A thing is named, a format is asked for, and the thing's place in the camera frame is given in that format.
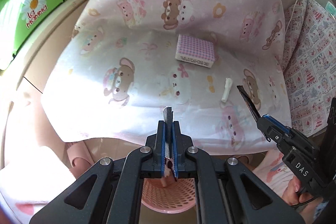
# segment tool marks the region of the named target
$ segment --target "sunlight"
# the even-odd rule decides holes
[[[9,0],[0,11],[0,69],[5,70],[13,60],[12,51],[17,21],[24,0]]]

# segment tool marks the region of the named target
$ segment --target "white plastic piece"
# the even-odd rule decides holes
[[[222,102],[223,103],[226,103],[226,101],[229,97],[229,92],[230,92],[230,89],[232,87],[232,84],[233,84],[233,80],[231,78],[226,78],[224,93],[223,93],[223,97],[222,97]]]

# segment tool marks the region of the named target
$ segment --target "pink slipper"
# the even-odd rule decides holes
[[[88,148],[86,147],[83,141],[74,143],[70,146],[67,150],[68,157],[71,163],[71,166],[74,167],[74,159],[75,158],[82,158],[86,160],[91,165],[94,165],[95,162],[93,161]]]

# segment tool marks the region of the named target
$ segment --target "daisy sticker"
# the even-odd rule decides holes
[[[43,14],[47,7],[47,0],[24,0],[21,12],[22,20],[26,20],[26,26],[30,26]]]

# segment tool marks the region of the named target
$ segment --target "finger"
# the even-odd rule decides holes
[[[297,176],[293,176],[293,178],[291,179],[294,188],[295,188],[295,192],[298,192],[301,188],[301,181],[297,178]]]
[[[166,178],[165,177],[161,178],[161,184],[162,184],[162,187],[167,187],[167,182],[166,182]]]
[[[288,205],[295,205],[299,203],[299,198],[295,192],[295,186],[292,181],[288,183],[288,187],[284,191],[282,195],[282,199],[288,204]]]
[[[313,198],[313,196],[309,194],[308,192],[305,192],[302,195],[300,195],[299,202],[303,203],[303,202],[306,202],[307,200],[310,200],[311,198]]]
[[[171,184],[173,184],[175,182],[176,182],[175,178],[174,178],[174,176],[172,174],[169,177],[166,178],[167,186],[169,186],[169,185],[171,185]]]

